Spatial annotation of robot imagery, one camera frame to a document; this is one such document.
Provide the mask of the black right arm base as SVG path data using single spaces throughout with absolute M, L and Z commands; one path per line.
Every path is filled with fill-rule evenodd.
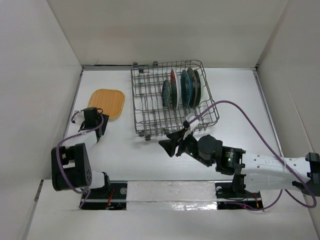
M 261 210 L 264 208 L 261 192 L 255 188 L 250 174 L 235 175 L 232 180 L 214 183 L 219 210 Z

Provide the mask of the dark teal scalloped plate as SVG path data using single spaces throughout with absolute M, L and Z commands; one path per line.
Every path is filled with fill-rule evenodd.
M 181 72 L 180 85 L 182 105 L 183 107 L 188 108 L 191 100 L 191 84 L 186 70 Z

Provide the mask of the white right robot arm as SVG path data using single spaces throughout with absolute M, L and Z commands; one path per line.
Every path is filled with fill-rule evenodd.
M 196 139 L 192 133 L 186 134 L 186 129 L 167 134 L 159 145 L 170 157 L 187 154 L 206 167 L 214 166 L 218 173 L 232 176 L 231 191 L 237 197 L 266 190 L 320 195 L 320 156 L 314 152 L 278 160 L 275 156 L 224 146 L 209 134 Z

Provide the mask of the orange woven square plate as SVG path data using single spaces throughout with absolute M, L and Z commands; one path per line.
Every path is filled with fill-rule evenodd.
M 125 98 L 125 94 L 120 90 L 101 88 L 92 93 L 87 107 L 102 109 L 109 119 L 116 120 L 123 111 Z

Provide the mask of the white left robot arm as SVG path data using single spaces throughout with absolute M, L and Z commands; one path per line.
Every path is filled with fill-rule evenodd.
M 102 108 L 89 107 L 74 112 L 71 123 L 79 127 L 78 131 L 51 150 L 54 190 L 72 190 L 78 194 L 94 190 L 103 199 L 111 194 L 108 175 L 92 170 L 88 155 L 105 134 L 108 121 L 109 116 Z

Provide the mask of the grey reindeer snowflake plate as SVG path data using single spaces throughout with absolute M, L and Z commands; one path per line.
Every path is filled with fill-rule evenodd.
M 187 74 L 190 79 L 190 89 L 192 90 L 189 107 L 198 107 L 201 100 L 202 86 L 200 76 L 197 70 L 193 70 L 191 67 L 187 69 Z

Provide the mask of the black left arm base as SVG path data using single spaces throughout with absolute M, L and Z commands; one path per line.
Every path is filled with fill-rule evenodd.
M 82 210 L 126 210 L 127 208 L 127 181 L 111 181 L 109 185 L 90 190 L 81 196 L 80 209 Z

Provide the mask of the red plate with teal flower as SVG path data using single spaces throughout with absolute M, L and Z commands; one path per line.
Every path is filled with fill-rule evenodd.
M 177 109 L 181 100 L 181 83 L 174 69 L 170 71 L 170 85 L 173 108 Z

